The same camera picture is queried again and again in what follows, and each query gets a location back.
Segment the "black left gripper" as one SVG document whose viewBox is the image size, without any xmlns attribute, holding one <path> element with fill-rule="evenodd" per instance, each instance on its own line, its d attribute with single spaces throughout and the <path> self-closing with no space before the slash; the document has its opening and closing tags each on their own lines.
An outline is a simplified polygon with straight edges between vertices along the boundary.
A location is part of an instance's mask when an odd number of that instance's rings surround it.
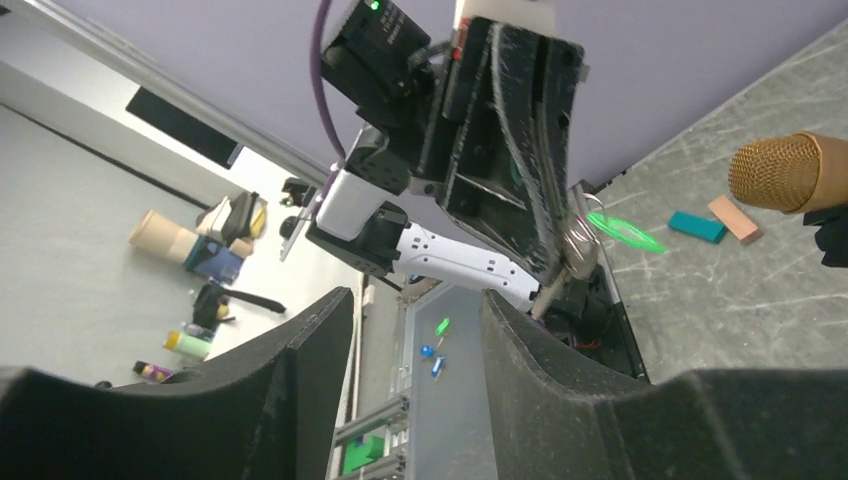
<svg viewBox="0 0 848 480">
<path fill-rule="evenodd" d="M 528 29 L 463 18 L 443 55 L 413 193 L 445 199 L 465 231 L 542 285 L 563 267 L 571 112 L 583 46 Z"/>
</svg>

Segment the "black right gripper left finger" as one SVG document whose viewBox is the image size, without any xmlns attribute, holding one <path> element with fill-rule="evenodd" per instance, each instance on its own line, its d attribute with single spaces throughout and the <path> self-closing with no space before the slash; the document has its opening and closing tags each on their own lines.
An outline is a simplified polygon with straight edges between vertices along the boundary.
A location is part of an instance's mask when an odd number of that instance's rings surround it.
<svg viewBox="0 0 848 480">
<path fill-rule="evenodd" d="M 348 363 L 354 299 L 300 314 L 160 384 L 100 389 L 1 372 L 5 479 L 321 479 Z"/>
</svg>

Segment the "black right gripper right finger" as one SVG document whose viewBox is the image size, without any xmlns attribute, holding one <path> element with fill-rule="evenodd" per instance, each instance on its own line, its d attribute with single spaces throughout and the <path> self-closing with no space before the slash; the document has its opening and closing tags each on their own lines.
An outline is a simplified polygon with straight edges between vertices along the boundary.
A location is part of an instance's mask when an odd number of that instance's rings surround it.
<svg viewBox="0 0 848 480">
<path fill-rule="evenodd" d="M 658 385 L 555 340 L 500 294 L 481 319 L 502 479 L 843 479 L 845 370 L 691 370 Z"/>
</svg>

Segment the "green plastic key tag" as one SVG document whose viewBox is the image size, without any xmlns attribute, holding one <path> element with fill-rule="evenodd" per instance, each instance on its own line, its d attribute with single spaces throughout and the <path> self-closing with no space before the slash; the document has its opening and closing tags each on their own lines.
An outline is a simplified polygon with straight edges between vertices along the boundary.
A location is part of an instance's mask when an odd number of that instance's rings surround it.
<svg viewBox="0 0 848 480">
<path fill-rule="evenodd" d="M 600 212 L 589 212 L 586 220 L 597 230 L 628 247 L 659 254 L 666 252 L 666 247 L 656 238 L 625 220 Z"/>
</svg>

